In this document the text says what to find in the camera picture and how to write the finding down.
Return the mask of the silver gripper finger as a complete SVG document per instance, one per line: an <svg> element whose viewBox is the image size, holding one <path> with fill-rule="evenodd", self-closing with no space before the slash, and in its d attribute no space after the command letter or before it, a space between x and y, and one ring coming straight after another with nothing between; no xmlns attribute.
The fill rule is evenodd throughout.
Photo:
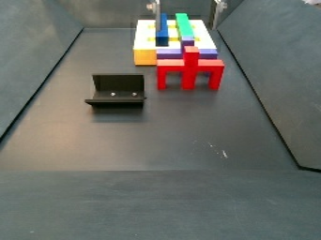
<svg viewBox="0 0 321 240"><path fill-rule="evenodd" d="M212 28L216 29L218 25L221 13L229 7L229 5L225 0L213 0L213 3L214 3L214 13L213 13Z"/></svg>
<svg viewBox="0 0 321 240"><path fill-rule="evenodd" d="M147 10L155 15L155 28L161 28L161 0L150 0L147 4Z"/></svg>

